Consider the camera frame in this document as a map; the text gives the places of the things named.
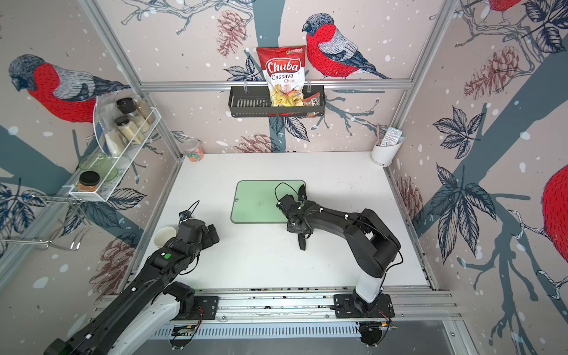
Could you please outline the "packet in utensil cup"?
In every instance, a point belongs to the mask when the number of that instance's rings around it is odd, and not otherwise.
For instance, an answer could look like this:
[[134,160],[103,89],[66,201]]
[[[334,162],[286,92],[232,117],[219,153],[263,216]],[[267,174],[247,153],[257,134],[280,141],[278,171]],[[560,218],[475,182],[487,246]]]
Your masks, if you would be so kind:
[[383,139],[380,142],[380,146],[396,146],[398,145],[402,137],[402,130],[398,130],[393,127],[387,128]]

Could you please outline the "green cutting board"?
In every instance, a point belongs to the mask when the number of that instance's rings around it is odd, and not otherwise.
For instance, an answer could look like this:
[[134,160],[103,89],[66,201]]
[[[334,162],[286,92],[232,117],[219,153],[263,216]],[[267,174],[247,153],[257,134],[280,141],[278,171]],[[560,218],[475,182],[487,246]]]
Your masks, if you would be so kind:
[[241,180],[237,183],[231,221],[235,224],[286,223],[287,218],[277,207],[278,198],[297,193],[303,180]]

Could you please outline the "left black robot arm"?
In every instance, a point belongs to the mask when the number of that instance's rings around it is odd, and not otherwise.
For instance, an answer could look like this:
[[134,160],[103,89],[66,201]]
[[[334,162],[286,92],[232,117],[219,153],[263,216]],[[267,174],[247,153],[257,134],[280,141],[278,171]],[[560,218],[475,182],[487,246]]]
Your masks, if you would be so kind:
[[213,225],[190,218],[176,236],[154,251],[133,282],[69,340],[55,339],[46,354],[133,354],[167,321],[185,310],[203,320],[192,287],[176,281],[204,249],[219,243]]

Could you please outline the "clear candy jar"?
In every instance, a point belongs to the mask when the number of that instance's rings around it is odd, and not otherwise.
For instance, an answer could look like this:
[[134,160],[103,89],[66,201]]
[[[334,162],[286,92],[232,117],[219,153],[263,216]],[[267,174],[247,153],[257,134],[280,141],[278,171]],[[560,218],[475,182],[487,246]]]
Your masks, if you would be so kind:
[[198,162],[204,158],[204,151],[201,141],[196,138],[189,138],[181,144],[183,153],[191,162]]

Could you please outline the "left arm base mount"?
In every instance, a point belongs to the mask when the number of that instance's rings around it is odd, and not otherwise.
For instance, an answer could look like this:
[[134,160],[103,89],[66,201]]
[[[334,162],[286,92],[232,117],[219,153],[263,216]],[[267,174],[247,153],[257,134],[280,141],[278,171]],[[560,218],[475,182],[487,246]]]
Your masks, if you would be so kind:
[[191,295],[180,301],[180,309],[174,320],[214,320],[216,318],[218,296]]

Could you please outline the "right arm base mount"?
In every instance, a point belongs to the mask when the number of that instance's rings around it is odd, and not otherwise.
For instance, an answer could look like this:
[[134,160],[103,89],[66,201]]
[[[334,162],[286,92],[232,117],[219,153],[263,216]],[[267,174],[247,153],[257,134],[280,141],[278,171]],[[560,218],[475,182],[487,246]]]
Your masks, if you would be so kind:
[[355,292],[352,294],[335,294],[334,303],[330,307],[337,319],[391,319],[395,317],[391,297],[381,293],[367,303]]

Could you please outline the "short orange spice jar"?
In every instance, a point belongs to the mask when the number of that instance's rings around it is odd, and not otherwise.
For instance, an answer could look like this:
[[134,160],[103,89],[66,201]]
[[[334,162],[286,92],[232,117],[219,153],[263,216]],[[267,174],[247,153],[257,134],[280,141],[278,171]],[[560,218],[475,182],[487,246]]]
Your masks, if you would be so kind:
[[94,192],[99,187],[101,176],[99,173],[89,170],[80,174],[77,189],[80,192]]

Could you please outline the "white utensil cup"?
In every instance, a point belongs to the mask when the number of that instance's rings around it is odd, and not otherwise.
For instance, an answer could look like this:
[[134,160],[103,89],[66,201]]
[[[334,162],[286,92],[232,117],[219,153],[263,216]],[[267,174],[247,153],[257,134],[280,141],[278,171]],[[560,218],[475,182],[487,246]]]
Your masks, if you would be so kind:
[[401,137],[398,144],[393,146],[375,145],[371,151],[371,160],[380,167],[389,167],[404,142],[405,137]]

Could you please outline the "green glass bowl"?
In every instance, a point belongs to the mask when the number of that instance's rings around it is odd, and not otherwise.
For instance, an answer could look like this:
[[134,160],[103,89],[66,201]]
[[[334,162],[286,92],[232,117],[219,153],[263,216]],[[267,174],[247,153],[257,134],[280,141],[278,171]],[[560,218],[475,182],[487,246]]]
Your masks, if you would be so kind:
[[115,180],[118,170],[114,164],[115,158],[108,157],[103,152],[93,152],[79,163],[78,170],[97,172],[102,180]]

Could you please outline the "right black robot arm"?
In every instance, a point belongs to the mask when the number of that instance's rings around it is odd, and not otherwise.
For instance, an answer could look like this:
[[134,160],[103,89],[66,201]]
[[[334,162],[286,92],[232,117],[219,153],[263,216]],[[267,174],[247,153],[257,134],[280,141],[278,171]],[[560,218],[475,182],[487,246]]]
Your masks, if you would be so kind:
[[391,230],[371,209],[362,212],[340,212],[314,201],[296,201],[292,195],[279,199],[277,208],[287,219],[286,229],[298,236],[302,251],[316,229],[344,238],[362,269],[355,288],[356,301],[369,308],[382,293],[388,268],[401,249]]

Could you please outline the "small dark snack packet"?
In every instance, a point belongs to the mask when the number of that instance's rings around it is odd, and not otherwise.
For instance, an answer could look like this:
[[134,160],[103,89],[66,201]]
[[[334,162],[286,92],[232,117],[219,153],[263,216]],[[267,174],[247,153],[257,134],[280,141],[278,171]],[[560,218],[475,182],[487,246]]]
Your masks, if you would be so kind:
[[305,107],[319,107],[321,105],[321,93],[315,93],[303,100],[303,106]]

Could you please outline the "black kitchen knife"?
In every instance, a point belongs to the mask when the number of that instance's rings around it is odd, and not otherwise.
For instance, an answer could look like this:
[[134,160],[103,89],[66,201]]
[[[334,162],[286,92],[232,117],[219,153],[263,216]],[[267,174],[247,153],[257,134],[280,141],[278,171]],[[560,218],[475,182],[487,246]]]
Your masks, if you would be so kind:
[[[300,204],[303,204],[307,201],[307,191],[306,185],[303,184],[299,190],[298,201]],[[298,243],[301,251],[306,251],[306,222],[304,221],[303,217],[299,218],[300,222],[300,232],[298,233]]]

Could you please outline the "red cassava chips bag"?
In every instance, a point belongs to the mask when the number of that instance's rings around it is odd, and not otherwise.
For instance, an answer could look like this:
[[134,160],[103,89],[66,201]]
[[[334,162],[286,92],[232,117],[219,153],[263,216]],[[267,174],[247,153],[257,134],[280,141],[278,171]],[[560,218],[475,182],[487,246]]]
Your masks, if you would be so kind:
[[303,106],[306,46],[259,47],[257,54],[272,106]]

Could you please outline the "black lid spice jar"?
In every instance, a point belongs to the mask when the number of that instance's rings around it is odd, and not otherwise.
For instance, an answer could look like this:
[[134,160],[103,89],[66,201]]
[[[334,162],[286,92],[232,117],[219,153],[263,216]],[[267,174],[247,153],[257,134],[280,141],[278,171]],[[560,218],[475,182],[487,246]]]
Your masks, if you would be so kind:
[[133,145],[142,145],[143,135],[140,129],[135,125],[131,119],[122,115],[115,120],[115,125],[118,127],[121,134]]
[[130,121],[132,121],[142,133],[146,133],[149,131],[150,125],[146,121],[146,118],[143,117],[143,115],[140,114],[140,112],[138,111],[134,99],[132,98],[118,99],[116,104],[117,108],[121,111],[121,113],[125,116],[128,116]]

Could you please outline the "white paper cup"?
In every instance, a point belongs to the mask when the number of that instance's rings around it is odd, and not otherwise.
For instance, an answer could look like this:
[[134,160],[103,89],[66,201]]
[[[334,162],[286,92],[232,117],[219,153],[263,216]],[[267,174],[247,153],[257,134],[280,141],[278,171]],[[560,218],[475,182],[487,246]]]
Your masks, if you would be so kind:
[[158,247],[164,247],[165,244],[172,238],[177,236],[177,229],[171,226],[166,226],[159,229],[152,238],[153,243]]

